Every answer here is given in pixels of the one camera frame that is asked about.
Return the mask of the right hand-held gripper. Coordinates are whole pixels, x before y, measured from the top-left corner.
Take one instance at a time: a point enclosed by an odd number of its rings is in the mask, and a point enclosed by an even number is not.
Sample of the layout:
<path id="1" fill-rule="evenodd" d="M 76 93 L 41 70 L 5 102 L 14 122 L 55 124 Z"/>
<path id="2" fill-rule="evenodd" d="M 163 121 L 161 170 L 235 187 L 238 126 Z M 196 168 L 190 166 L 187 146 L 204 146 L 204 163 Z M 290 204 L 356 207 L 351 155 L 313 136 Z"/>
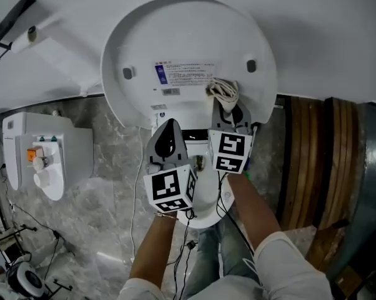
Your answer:
<path id="1" fill-rule="evenodd" d="M 212 125 L 208 130 L 213 170 L 242 173 L 254 140 L 251 122 L 250 111 L 242 101 L 237 101 L 232 111 L 227 113 L 221 103 L 214 100 Z"/>

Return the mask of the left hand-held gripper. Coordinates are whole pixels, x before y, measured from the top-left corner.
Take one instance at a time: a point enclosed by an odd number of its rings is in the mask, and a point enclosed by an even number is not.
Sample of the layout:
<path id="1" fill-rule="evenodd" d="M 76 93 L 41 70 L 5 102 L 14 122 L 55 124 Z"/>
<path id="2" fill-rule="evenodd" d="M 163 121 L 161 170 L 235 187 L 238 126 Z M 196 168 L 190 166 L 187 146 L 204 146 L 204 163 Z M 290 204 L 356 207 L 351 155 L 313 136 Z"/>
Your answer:
<path id="1" fill-rule="evenodd" d="M 175 119 L 156 130 L 147 144 L 146 158 L 144 185 L 150 205 L 160 213 L 191 209 L 197 176 Z"/>

